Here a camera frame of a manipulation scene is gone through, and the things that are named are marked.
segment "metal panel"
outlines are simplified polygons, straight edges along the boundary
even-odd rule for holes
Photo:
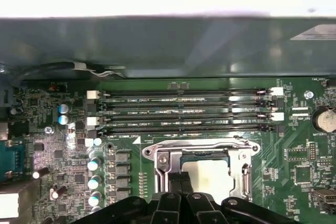
[[[331,19],[1,19],[0,62],[125,66],[129,78],[335,73],[334,40],[290,38]]]

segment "cpu socket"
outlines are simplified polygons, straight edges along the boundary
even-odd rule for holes
[[[167,140],[143,149],[154,161],[155,192],[169,191],[169,173],[188,172],[194,191],[252,200],[251,157],[260,145],[242,138]]]

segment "green circuit board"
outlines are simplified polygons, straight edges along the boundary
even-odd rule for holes
[[[88,112],[87,90],[164,91],[164,90],[226,90],[283,88],[283,104],[277,109],[284,113],[279,132],[235,131],[199,132],[197,134],[118,134],[101,137],[102,144],[87,147],[85,127]],[[305,92],[313,98],[305,98]],[[151,199],[154,193],[153,162],[144,158],[142,149],[163,140],[232,137],[239,135],[257,142],[260,152],[253,157],[253,202],[302,223],[334,223],[334,216],[321,210],[313,188],[336,188],[336,140],[334,133],[317,131],[311,121],[320,106],[335,108],[336,89],[326,87],[325,78],[223,78],[223,79],[157,79],[115,81],[34,82],[34,86],[17,90],[16,98],[23,101],[25,118],[30,123],[30,135],[25,137],[27,174],[49,166],[52,173],[42,179],[44,197],[34,205],[32,223],[47,216],[64,217],[65,223],[90,214],[87,187],[93,175],[102,178],[100,207],[135,195]],[[66,103],[70,122],[61,125],[58,106]],[[51,134],[45,127],[52,127]],[[94,172],[87,163],[93,157],[102,160]],[[115,168],[127,166],[126,179],[117,184]],[[66,197],[51,200],[52,185],[66,185]]]

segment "motherboard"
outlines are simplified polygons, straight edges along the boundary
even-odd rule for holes
[[[31,224],[71,223],[132,195],[150,201],[168,190],[172,150],[181,152],[177,170],[219,204],[233,194],[302,223],[334,223],[334,80],[28,84],[14,92],[8,136],[0,129],[0,153],[12,167],[0,180],[40,180]]]

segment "label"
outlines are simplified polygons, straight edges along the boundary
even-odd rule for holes
[[[336,24],[318,25],[290,40],[336,40]]]

